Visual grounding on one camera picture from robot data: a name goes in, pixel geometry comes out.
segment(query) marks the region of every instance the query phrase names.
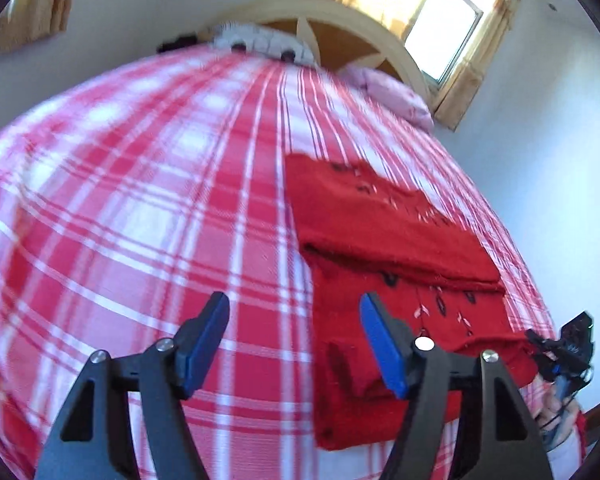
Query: white pillow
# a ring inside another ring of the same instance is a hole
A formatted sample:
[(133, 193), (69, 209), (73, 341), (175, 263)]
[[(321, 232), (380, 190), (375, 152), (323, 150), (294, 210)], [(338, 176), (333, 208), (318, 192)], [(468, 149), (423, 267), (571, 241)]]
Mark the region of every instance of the white pillow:
[(215, 47), (231, 49), (238, 44), (243, 44), (247, 52), (258, 52), (273, 59), (281, 59), (283, 52), (292, 50), (295, 64), (316, 65), (311, 48), (286, 32), (252, 23), (225, 23), (216, 28)]

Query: bed sheet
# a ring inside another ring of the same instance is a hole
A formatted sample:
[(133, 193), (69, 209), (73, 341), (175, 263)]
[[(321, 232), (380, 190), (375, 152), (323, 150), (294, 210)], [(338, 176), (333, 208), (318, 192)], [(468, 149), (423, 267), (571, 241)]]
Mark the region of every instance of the bed sheet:
[[(198, 47), (55, 97), (0, 133), (0, 455), (32, 478), (88, 356), (144, 350), (223, 290), (232, 316), (184, 412), (213, 479), (376, 478), (390, 444), (312, 430), (312, 282), (285, 203), (288, 152), (364, 158), (480, 238), (514, 330), (554, 336), (512, 240), (437, 140), (322, 70)], [(523, 390), (532, 410), (543, 386)], [(141, 475), (154, 478), (131, 395)], [(457, 423), (445, 427), (445, 478)]]

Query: person's hand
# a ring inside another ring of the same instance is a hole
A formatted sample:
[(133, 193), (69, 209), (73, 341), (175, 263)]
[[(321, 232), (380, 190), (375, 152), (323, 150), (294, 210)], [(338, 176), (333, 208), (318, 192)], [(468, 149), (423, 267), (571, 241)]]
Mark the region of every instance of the person's hand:
[(555, 387), (552, 386), (551, 389), (544, 394), (544, 397), (542, 398), (542, 410), (539, 415), (536, 416), (536, 422), (542, 432), (551, 431), (560, 424), (561, 420), (565, 419), (564, 424), (554, 440), (554, 447), (560, 446), (561, 443), (567, 440), (567, 437), (571, 434), (571, 431), (573, 431), (578, 412), (580, 411), (580, 405), (576, 400), (572, 400), (571, 402), (569, 402), (569, 400), (569, 397), (564, 399), (566, 407), (562, 412), (562, 415), (557, 416), (560, 412), (561, 403), (555, 396)]

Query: curved wooden headboard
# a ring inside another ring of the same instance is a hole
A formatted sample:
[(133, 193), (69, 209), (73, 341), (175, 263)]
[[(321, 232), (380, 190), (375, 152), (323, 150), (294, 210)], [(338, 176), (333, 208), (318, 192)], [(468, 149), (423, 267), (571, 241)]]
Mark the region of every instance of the curved wooden headboard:
[(378, 22), (331, 0), (255, 0), (217, 16), (225, 22), (258, 23), (295, 34), (307, 43), (316, 61), (331, 71), (346, 64), (377, 68), (408, 84), (429, 103), (422, 72), (392, 33)]

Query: folded red garment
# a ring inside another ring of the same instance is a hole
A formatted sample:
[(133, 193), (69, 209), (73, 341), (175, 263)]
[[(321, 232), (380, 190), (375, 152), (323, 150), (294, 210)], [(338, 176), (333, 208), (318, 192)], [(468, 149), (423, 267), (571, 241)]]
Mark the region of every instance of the folded red garment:
[[(536, 374), (532, 348), (514, 333), (500, 273), (471, 232), (419, 190), (403, 190), (366, 162), (288, 155), (286, 192), (314, 282), (314, 427), (325, 449), (392, 440), (407, 402), (384, 387), (360, 323), (365, 292), (416, 334), (447, 351), (498, 352), (519, 386)], [(450, 394), (446, 420), (459, 413)]]

